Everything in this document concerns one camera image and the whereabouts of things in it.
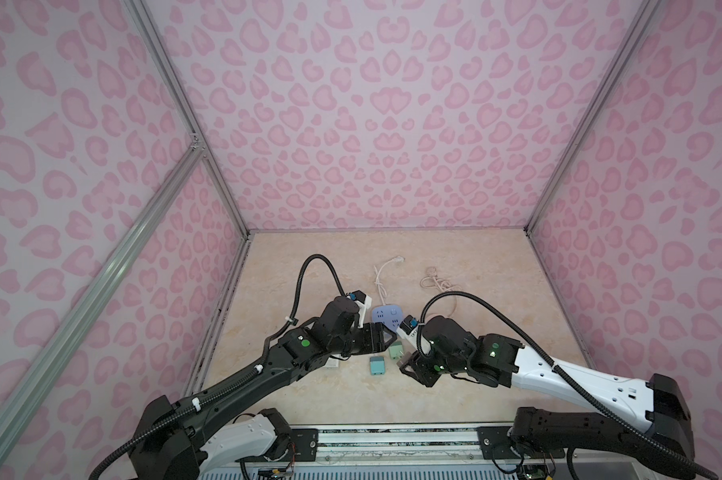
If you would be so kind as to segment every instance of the marble floor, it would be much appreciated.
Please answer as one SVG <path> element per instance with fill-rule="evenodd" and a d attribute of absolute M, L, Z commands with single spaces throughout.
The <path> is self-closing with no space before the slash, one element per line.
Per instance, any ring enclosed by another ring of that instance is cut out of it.
<path fill-rule="evenodd" d="M 561 360 L 585 365 L 582 352 L 522 230 L 434 230 L 256 234 L 217 348 L 206 385 L 210 386 L 256 359 L 265 336 L 275 332 L 291 310 L 299 267 L 308 255 L 323 254 L 335 266 L 346 291 L 361 290 L 379 304 L 374 265 L 401 255 L 385 267 L 381 280 L 388 303 L 419 316 L 437 290 L 419 284 L 435 266 L 442 278 L 490 302 L 520 325 L 542 348 Z M 303 281 L 297 318 L 318 316 L 337 294 L 332 276 L 313 261 Z M 447 314 L 451 298 L 431 312 Z M 515 333 L 490 312 L 459 299 L 452 316 L 481 336 Z M 516 408 L 582 410 L 557 398 L 521 390 L 461 382 L 449 377 L 427 389 L 402 375 L 385 354 L 385 375 L 369 374 L 369 358 L 355 356 L 338 369 L 319 369 L 270 394 L 248 409 L 275 407 L 292 425 L 409 422 L 511 421 Z"/>

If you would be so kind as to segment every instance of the pink leopard print wall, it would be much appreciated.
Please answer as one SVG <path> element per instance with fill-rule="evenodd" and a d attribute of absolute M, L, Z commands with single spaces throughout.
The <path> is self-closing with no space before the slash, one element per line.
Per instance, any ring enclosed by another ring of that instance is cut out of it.
<path fill-rule="evenodd" d="M 722 1 L 668 3 L 535 242 L 598 368 L 677 379 L 722 475 Z"/>
<path fill-rule="evenodd" d="M 145 405 L 173 402 L 239 242 L 199 165 L 1 468 L 1 480 L 87 478 Z M 123 457 L 102 478 L 133 478 Z"/>
<path fill-rule="evenodd" d="M 118 0 L 0 0 L 0 405 L 188 141 Z"/>
<path fill-rule="evenodd" d="M 527 222 L 639 2 L 150 0 L 248 226 Z"/>

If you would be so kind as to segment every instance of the tangled cord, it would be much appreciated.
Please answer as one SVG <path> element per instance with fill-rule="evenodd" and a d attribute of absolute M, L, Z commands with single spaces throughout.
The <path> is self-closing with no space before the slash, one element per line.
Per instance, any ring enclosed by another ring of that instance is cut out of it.
<path fill-rule="evenodd" d="M 633 425 L 631 425 L 628 422 L 625 422 L 625 420 L 614 413 L 612 410 L 607 408 L 603 403 L 599 402 L 597 398 L 595 398 L 593 395 L 588 393 L 585 389 L 582 388 L 582 386 L 577 383 L 575 379 L 572 379 L 567 372 L 561 368 L 552 358 L 548 355 L 546 351 L 540 347 L 537 342 L 535 342 L 529 335 L 527 335 L 524 330 L 521 329 L 518 325 L 516 325 L 513 321 L 511 321 L 507 316 L 503 315 L 502 312 L 497 310 L 494 306 L 490 305 L 488 302 L 483 300 L 482 298 L 473 295 L 472 293 L 462 292 L 459 290 L 451 290 L 443 293 L 439 293 L 438 295 L 434 296 L 432 299 L 430 299 L 423 308 L 423 313 L 420 316 L 421 319 L 425 318 L 425 315 L 428 313 L 428 309 L 433 305 L 433 303 L 437 302 L 438 300 L 442 299 L 445 296 L 464 296 L 465 298 L 471 299 L 474 302 L 479 303 L 481 306 L 489 310 L 490 312 L 494 313 L 495 316 L 497 316 L 500 320 L 502 320 L 507 326 L 509 326 L 514 332 L 516 332 L 526 343 L 529 345 L 537 354 L 542 357 L 543 360 L 545 360 L 546 363 L 552 368 L 552 371 L 557 373 L 562 379 L 564 379 L 567 384 L 574 389 L 582 398 L 588 401 L 596 410 L 598 410 L 603 416 L 610 418 L 611 420 L 614 420 L 618 424 L 620 424 L 621 427 L 628 430 L 630 433 L 635 435 L 639 440 L 647 444 L 650 448 L 654 449 L 654 451 L 662 455 L 668 459 L 671 459 L 672 461 L 683 465 L 685 468 L 689 468 L 694 473 L 701 475 L 706 478 L 710 478 L 711 480 L 718 480 L 718 475 L 716 475 L 711 470 L 707 469 L 704 466 L 701 466 L 697 463 L 695 463 L 693 460 L 690 460 L 689 458 L 686 458 L 683 455 L 680 455 L 677 452 L 674 452 L 670 448 L 662 445 L 660 442 L 657 442 L 653 438 L 649 438 L 644 435 L 643 432 L 639 431 L 637 428 L 635 428 Z M 420 342 L 423 339 L 423 327 L 417 329 L 417 352 L 426 358 L 430 358 L 430 356 L 426 355 L 423 351 L 422 345 L 420 345 Z"/>
<path fill-rule="evenodd" d="M 438 289 L 441 293 L 450 292 L 453 290 L 459 290 L 459 288 L 460 288 L 459 285 L 453 285 L 452 282 L 446 278 L 439 278 L 439 273 L 435 269 L 434 266 L 429 266 L 428 268 L 425 269 L 425 276 L 419 282 L 419 285 L 422 286 L 424 289 L 429 289 L 429 288 Z M 449 312 L 449 314 L 447 314 L 445 316 L 452 318 L 452 315 L 454 315 L 456 311 L 457 311 L 457 297 L 455 297 L 455 303 L 454 303 L 454 306 L 452 307 L 452 311 Z M 437 316 L 437 315 L 438 315 L 438 313 L 431 314 L 431 316 Z M 427 322 L 428 320 L 430 320 L 430 319 L 426 319 L 425 317 L 421 317 L 421 318 L 423 318 L 424 322 Z"/>
<path fill-rule="evenodd" d="M 339 277 L 337 277 L 337 272 L 334 269 L 334 265 L 332 265 L 331 262 L 329 262 L 329 259 L 326 258 L 324 255 L 321 254 L 314 254 L 305 259 L 303 262 L 302 267 L 299 269 L 299 275 L 297 276 L 297 288 L 294 292 L 294 303 L 292 304 L 292 312 L 287 317 L 287 322 L 284 323 L 284 325 L 275 333 L 268 336 L 265 339 L 264 345 L 263 345 L 263 353 L 260 356 L 260 359 L 257 361 L 257 366 L 260 367 L 258 370 L 257 368 L 252 369 L 249 371 L 246 375 L 238 379 L 233 384 L 229 385 L 225 389 L 220 390 L 217 393 L 214 393 L 210 396 L 204 397 L 203 399 L 199 398 L 199 406 L 188 406 L 183 408 L 182 410 L 179 410 L 177 412 L 174 412 L 173 415 L 164 418 L 163 420 L 160 420 L 158 423 L 155 423 L 152 427 L 149 427 L 147 430 L 144 430 L 140 434 L 135 434 L 134 437 L 132 437 L 131 440 L 126 442 L 124 445 L 116 448 L 109 456 L 106 456 L 102 462 L 100 462 L 99 465 L 97 465 L 94 470 L 91 471 L 91 474 L 89 475 L 89 480 L 97 480 L 100 475 L 107 469 L 107 467 L 113 465 L 113 463 L 123 456 L 125 453 L 129 452 L 132 448 L 136 447 L 137 444 L 145 441 L 147 438 L 152 437 L 156 433 L 160 432 L 164 428 L 171 426 L 174 422 L 180 420 L 181 418 L 184 418 L 186 416 L 189 416 L 193 413 L 196 413 L 199 411 L 199 408 L 203 409 L 205 406 L 209 406 L 219 400 L 220 398 L 223 398 L 224 396 L 230 395 L 232 392 L 235 392 L 237 389 L 240 389 L 247 383 L 249 383 L 252 379 L 254 379 L 257 375 L 260 374 L 260 370 L 262 369 L 262 365 L 265 365 L 267 362 L 268 354 L 270 353 L 270 342 L 279 338 L 281 335 L 283 335 L 284 332 L 287 331 L 289 326 L 296 325 L 297 319 L 295 318 L 295 315 L 297 314 L 297 307 L 299 304 L 299 293 L 302 289 L 303 285 L 303 277 L 305 276 L 305 270 L 307 270 L 308 264 L 315 260 L 316 258 L 322 260 L 325 264 L 327 264 L 329 271 L 332 273 L 332 277 L 334 277 L 334 283 L 337 284 L 337 290 L 339 290 L 340 296 L 345 296 L 345 292 L 343 290 L 342 283 L 339 282 Z"/>
<path fill-rule="evenodd" d="M 521 466 L 524 465 L 524 456 L 520 455 L 521 461 L 516 464 L 515 468 L 513 468 L 512 470 L 504 470 L 504 469 L 500 468 L 499 465 L 497 465 L 497 460 L 495 460 L 495 450 L 500 445 L 505 445 L 505 444 L 504 443 L 496 443 L 491 447 L 491 463 L 495 464 L 495 467 L 497 467 L 498 470 L 500 470 L 502 473 L 504 473 L 506 475 L 513 475 L 514 473 L 518 473 Z"/>

